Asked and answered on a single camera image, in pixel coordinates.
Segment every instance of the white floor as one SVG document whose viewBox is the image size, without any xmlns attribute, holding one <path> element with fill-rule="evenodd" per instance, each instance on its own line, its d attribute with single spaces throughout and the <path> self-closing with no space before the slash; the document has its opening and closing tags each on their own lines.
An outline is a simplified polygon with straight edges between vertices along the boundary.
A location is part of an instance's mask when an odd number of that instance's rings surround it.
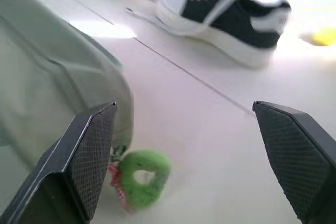
<svg viewBox="0 0 336 224">
<path fill-rule="evenodd" d="M 311 17 L 320 17 L 318 10 L 302 10 L 331 0 L 291 0 L 293 19 L 262 71 L 125 13 L 126 6 L 148 10 L 146 0 L 40 1 L 120 59 L 135 95 L 132 148 L 161 150 L 172 159 L 159 204 L 128 216 L 106 184 L 92 223 L 300 223 L 272 173 L 251 107 L 255 100 L 292 106 L 336 137 L 336 50 L 298 38 L 313 26 Z"/>
</svg>

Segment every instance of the black and white sneaker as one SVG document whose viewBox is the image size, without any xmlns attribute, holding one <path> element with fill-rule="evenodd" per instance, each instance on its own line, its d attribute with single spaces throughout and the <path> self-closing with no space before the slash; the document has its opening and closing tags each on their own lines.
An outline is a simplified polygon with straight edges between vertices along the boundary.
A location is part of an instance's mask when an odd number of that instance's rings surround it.
<svg viewBox="0 0 336 224">
<path fill-rule="evenodd" d="M 249 67 L 262 67 L 277 47 L 291 7 L 286 0 L 156 0 L 156 20 L 178 36 L 195 37 L 218 47 Z"/>
</svg>

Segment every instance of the green fabric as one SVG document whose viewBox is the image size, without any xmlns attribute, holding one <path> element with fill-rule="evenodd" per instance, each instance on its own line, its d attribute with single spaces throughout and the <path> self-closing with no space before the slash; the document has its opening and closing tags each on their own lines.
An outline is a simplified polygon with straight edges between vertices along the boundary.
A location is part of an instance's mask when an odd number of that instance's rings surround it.
<svg viewBox="0 0 336 224">
<path fill-rule="evenodd" d="M 160 197 L 171 171 L 170 161 L 152 150 L 139 150 L 127 154 L 118 165 L 120 185 L 127 204 L 134 209 L 150 207 Z M 140 184 L 134 174 L 138 170 L 153 172 L 148 184 Z"/>
<path fill-rule="evenodd" d="M 119 66 L 36 0 L 0 0 L 0 138 L 34 165 L 74 115 L 117 101 L 113 137 L 131 141 L 133 95 Z"/>
</svg>

